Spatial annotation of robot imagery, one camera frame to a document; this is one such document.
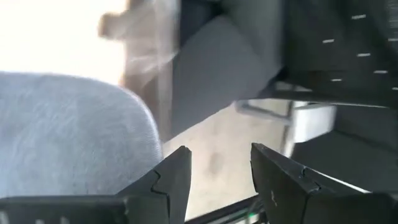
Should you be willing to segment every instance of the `white plastic part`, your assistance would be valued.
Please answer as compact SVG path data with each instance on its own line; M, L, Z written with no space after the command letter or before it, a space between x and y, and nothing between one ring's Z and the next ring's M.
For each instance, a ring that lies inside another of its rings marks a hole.
M294 142L306 142L333 129L336 117L336 106L308 105L293 111L292 128Z

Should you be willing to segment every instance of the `floor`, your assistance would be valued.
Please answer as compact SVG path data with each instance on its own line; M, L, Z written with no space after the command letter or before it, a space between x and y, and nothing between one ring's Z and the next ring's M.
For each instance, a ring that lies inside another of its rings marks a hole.
M254 104L285 113L287 102ZM284 127L280 123L235 112L230 106L165 144L165 155L179 146L192 151L192 184L186 219L211 212L255 194L251 178L251 143L279 151Z

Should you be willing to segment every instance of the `dark gray seat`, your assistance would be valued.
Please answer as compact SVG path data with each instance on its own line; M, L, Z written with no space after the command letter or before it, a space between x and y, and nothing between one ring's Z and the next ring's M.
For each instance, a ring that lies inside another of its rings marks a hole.
M294 147L292 159L365 190L398 189L398 112L339 105L335 128Z
M209 2L217 7L206 10ZM254 98L282 68L282 1L183 0L182 18L189 21L182 21L174 60L172 136L233 101Z
M85 78L0 73L0 198L115 194L162 160L136 95Z

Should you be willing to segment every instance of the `gray upholstered seat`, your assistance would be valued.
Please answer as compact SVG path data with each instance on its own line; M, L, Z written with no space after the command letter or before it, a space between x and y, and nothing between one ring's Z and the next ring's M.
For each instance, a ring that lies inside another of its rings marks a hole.
M0 73L0 197L115 194L161 160L136 95L85 78Z
M220 15L211 18L217 10L206 10L209 2L217 2ZM174 60L172 136L233 101L254 98L283 66L282 1L183 0L182 6L182 19L192 24L182 21L184 43Z

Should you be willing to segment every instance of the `gray fabric cushion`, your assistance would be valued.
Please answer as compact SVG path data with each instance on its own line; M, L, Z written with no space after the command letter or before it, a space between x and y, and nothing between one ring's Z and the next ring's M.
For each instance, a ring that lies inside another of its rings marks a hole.
M0 197L115 194L162 160L132 93L94 80L0 73Z
M172 134L234 100L255 96L274 76L245 36L219 16L192 36L174 60Z

